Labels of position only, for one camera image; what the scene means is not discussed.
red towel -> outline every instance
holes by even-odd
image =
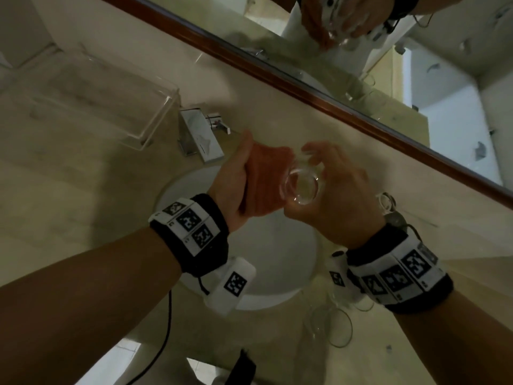
[[[294,157],[290,147],[253,145],[246,163],[246,192],[240,208],[245,216],[264,216],[285,206],[279,187]]]

forearm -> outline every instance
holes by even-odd
[[[395,318],[438,385],[511,382],[513,332],[459,292]]]
[[[419,0],[417,6],[411,12],[412,15],[429,15],[438,12],[448,6],[459,3],[462,0]]]
[[[180,265],[141,229],[0,288],[0,383],[74,384],[168,293]]]

white sink bowl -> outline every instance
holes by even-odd
[[[164,209],[180,197],[190,198],[205,193],[219,168],[206,167],[179,178],[164,191],[156,210]],[[249,219],[228,237],[228,243],[229,259],[243,257],[257,271],[247,294],[236,307],[238,310],[260,310],[290,299],[309,283],[316,264],[317,239],[313,228],[286,218],[283,210]],[[202,277],[203,285],[212,289],[225,267]],[[204,296],[196,278],[183,274],[180,281]]]

wrist strap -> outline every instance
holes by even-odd
[[[438,258],[416,237],[389,224],[363,247],[348,251],[347,260],[369,297],[395,313],[430,309],[453,291]]]
[[[202,277],[226,263],[228,226],[208,194],[178,199],[148,221],[173,252],[182,272]]]
[[[394,9],[387,20],[399,20],[408,16],[418,3],[419,0],[395,0]]]

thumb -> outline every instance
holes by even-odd
[[[232,161],[244,166],[249,159],[249,155],[251,155],[253,144],[253,135],[251,135],[249,130],[244,130],[242,132],[242,139],[237,147],[237,151],[232,155]]]
[[[312,219],[312,205],[301,205],[294,201],[292,198],[286,200],[283,207],[285,216],[289,219],[299,220],[303,223],[309,224]]]

